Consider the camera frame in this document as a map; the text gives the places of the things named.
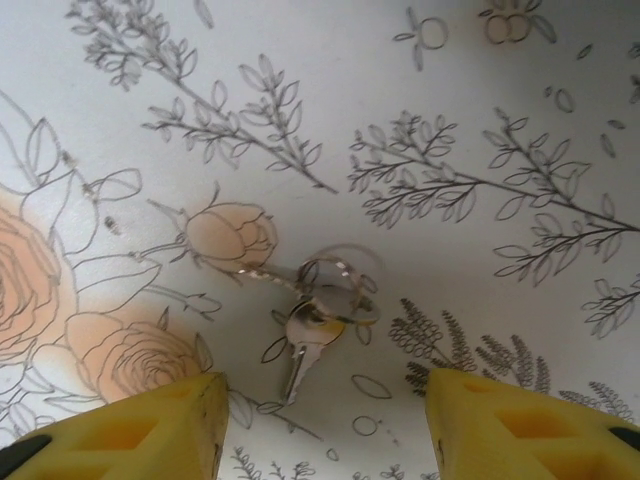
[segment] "orange rose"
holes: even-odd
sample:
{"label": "orange rose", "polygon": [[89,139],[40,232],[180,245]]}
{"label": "orange rose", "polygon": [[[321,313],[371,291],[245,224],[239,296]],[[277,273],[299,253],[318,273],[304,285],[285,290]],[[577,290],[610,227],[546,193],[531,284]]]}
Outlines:
{"label": "orange rose", "polygon": [[0,207],[0,359],[55,341],[75,309],[73,273],[62,253]]}
{"label": "orange rose", "polygon": [[185,229],[189,249],[208,265],[236,273],[262,265],[273,253],[276,227],[262,207],[221,203],[194,215]]}
{"label": "orange rose", "polygon": [[213,364],[199,335],[192,346],[160,326],[125,325],[100,313],[71,317],[66,337],[80,376],[107,402],[196,375]]}

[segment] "yellow plastic piece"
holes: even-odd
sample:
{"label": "yellow plastic piece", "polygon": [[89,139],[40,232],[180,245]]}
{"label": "yellow plastic piece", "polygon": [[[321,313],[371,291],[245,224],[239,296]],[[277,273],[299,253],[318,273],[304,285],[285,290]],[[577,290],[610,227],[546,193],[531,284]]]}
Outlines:
{"label": "yellow plastic piece", "polygon": [[638,480],[640,452],[612,415],[456,370],[429,375],[426,400],[442,480]]}
{"label": "yellow plastic piece", "polygon": [[41,428],[53,440],[9,480],[211,480],[228,418],[227,383],[203,374]]}

